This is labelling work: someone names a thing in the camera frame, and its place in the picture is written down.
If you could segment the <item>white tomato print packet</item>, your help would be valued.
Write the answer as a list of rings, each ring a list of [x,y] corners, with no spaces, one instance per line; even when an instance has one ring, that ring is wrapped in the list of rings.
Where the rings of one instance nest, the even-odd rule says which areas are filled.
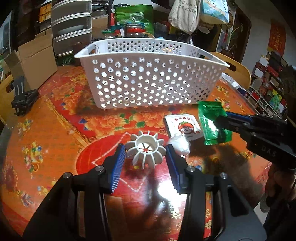
[[[191,114],[171,114],[164,117],[169,137],[183,136],[188,141],[203,137],[203,132],[196,118]]]

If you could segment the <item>beige canvas tote bag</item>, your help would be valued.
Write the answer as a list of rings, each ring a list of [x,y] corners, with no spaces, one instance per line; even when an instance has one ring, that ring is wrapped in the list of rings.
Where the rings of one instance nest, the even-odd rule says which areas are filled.
[[[201,1],[176,0],[169,13],[168,22],[178,30],[191,35],[200,20]]]

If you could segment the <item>left wooden chair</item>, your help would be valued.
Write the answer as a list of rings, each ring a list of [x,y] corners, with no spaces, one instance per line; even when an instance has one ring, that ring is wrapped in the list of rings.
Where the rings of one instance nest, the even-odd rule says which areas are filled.
[[[14,91],[11,88],[13,82],[13,76],[10,74],[2,83],[1,83],[1,121],[3,124],[6,124],[9,117],[13,114],[14,109],[11,107],[11,102],[14,99]]]

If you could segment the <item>green foil packet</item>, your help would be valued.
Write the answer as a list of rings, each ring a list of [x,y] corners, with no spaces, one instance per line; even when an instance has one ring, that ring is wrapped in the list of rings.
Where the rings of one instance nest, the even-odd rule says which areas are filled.
[[[219,128],[214,122],[220,116],[227,116],[218,101],[199,101],[198,117],[204,134],[204,144],[207,146],[217,145],[232,140],[232,132],[224,128]]]

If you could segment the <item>grey plastic drawer tower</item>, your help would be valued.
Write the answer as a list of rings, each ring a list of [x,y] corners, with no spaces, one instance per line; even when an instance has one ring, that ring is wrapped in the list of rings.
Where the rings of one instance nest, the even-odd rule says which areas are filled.
[[[56,57],[73,53],[78,43],[88,45],[92,39],[92,1],[52,1],[51,27]]]

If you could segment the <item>right wooden chair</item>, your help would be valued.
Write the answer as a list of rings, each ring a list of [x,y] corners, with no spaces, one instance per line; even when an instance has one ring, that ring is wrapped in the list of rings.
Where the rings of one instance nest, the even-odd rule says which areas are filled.
[[[245,90],[248,90],[251,84],[251,74],[250,71],[243,66],[241,63],[233,60],[232,58],[219,53],[211,52],[212,55],[218,57],[219,59],[226,62],[229,67],[224,70],[224,73],[229,75],[235,82],[242,86]]]

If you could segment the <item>blue illustrated paper bag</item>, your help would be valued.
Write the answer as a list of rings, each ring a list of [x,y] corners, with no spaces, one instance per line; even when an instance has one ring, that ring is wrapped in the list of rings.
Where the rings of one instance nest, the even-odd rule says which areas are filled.
[[[201,1],[201,20],[212,25],[229,23],[227,0]]]

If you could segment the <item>green shopping bag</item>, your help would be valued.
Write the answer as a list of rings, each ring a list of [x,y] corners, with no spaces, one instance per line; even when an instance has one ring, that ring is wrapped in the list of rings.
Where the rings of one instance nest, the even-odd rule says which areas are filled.
[[[143,23],[147,33],[154,35],[153,8],[151,5],[137,4],[115,8],[117,24]]]

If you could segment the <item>red wall banner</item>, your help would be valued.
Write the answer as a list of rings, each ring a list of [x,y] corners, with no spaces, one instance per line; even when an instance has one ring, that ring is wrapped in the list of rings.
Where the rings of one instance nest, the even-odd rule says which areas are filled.
[[[287,34],[284,25],[277,20],[271,19],[267,51],[276,51],[283,57],[285,52],[286,37]]]

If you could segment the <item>black clamp mount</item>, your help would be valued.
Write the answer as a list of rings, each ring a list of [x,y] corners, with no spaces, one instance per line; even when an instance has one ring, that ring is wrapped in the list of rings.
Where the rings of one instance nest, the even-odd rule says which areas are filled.
[[[14,99],[11,101],[11,107],[15,110],[15,115],[22,116],[27,114],[34,103],[39,98],[39,90],[33,89],[25,91],[25,78],[18,77],[13,82]]]

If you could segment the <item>wooden chair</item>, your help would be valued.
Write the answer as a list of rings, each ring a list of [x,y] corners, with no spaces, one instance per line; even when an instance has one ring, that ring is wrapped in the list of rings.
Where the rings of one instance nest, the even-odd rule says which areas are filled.
[[[1,83],[1,121],[3,124],[6,124],[9,117],[13,114],[14,109],[11,107],[11,102],[14,99],[14,91],[11,88],[13,82],[13,76],[10,74],[2,83]]]
[[[248,90],[251,84],[251,74],[250,71],[243,66],[241,63],[233,60],[232,58],[219,53],[211,52],[212,55],[218,57],[219,59],[226,62],[229,67],[224,70],[224,73],[229,75],[235,82],[242,86],[245,90]]]

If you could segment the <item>green lid glass jar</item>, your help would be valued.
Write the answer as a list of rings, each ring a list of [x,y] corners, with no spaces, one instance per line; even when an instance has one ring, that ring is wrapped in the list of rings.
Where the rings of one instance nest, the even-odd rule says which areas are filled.
[[[113,39],[113,38],[115,38],[115,35],[114,35],[115,31],[114,30],[109,30],[109,29],[102,30],[101,33],[102,33],[102,38],[103,39]]]

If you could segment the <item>white ribbed round toy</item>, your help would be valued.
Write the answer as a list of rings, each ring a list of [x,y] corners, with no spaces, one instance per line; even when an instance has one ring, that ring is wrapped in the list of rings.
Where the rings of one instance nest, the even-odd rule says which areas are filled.
[[[145,166],[154,169],[163,162],[166,155],[164,144],[165,140],[159,138],[158,133],[151,135],[150,131],[139,131],[138,134],[132,134],[130,141],[125,144],[126,158],[132,161],[133,166],[140,166],[142,170]]]

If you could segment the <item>shelf with boxes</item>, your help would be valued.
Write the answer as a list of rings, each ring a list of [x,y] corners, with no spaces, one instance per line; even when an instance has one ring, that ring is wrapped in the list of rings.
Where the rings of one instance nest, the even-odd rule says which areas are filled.
[[[256,62],[245,98],[258,114],[284,119],[287,101],[283,97],[280,73],[285,67],[287,62],[275,51]]]

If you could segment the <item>brown cardboard box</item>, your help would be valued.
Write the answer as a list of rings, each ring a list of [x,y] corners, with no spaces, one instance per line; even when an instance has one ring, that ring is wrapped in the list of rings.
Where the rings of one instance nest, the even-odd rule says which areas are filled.
[[[56,71],[51,35],[44,35],[18,47],[5,59],[14,79],[24,77],[24,90],[38,89]]]

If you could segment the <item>white perforated plastic basket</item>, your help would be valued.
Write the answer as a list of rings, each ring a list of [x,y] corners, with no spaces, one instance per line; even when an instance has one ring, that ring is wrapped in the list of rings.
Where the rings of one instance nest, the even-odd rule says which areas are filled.
[[[193,45],[154,38],[99,40],[75,58],[102,109],[205,101],[229,66]]]

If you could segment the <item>white blue paper bag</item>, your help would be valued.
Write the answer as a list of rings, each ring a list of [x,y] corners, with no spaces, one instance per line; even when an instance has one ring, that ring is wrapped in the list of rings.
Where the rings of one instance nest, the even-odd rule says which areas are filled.
[[[227,81],[229,84],[231,84],[242,95],[246,94],[246,90],[240,84],[238,84],[232,77],[230,77],[229,75],[227,75],[224,72],[221,73],[221,77],[222,77],[222,79]]]

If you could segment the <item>red lid pickle jar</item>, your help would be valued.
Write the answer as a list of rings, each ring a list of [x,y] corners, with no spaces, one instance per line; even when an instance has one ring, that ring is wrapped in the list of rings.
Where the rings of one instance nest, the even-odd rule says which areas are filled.
[[[141,23],[125,24],[125,36],[127,38],[143,38],[145,29]]]

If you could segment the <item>white cotton ball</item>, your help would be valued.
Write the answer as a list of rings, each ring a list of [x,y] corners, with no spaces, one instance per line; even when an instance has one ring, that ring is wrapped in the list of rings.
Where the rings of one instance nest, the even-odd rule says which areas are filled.
[[[167,145],[172,145],[179,156],[187,156],[190,154],[190,143],[183,135],[175,135],[171,137],[168,140]]]

